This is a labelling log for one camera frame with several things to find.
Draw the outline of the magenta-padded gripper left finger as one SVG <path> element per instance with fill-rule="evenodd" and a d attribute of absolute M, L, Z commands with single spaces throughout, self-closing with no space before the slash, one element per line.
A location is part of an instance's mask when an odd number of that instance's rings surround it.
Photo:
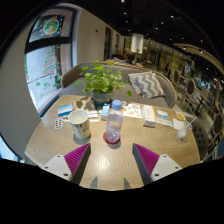
<path fill-rule="evenodd" d="M 42 169 L 79 185 L 90 154 L 91 146 L 87 143 L 66 155 L 57 154 Z"/>

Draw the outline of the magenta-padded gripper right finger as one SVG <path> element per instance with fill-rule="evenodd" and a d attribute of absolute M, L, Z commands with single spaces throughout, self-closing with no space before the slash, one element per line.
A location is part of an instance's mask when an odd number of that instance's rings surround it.
<path fill-rule="evenodd" d="M 158 155 L 136 143 L 133 144 L 132 153 L 145 185 L 182 169 L 182 167 L 167 154 Z"/>

